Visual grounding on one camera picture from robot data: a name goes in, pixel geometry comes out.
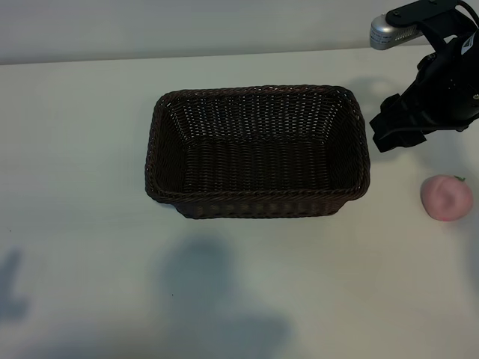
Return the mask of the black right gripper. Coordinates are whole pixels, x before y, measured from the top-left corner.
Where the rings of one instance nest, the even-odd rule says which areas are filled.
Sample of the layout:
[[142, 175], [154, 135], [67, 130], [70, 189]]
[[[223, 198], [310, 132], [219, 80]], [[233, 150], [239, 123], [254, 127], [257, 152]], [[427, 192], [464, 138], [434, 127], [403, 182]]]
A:
[[454, 38], [423, 58], [414, 82], [381, 104], [370, 122], [373, 142], [385, 153], [427, 139], [421, 131], [463, 131], [478, 119], [478, 33]]

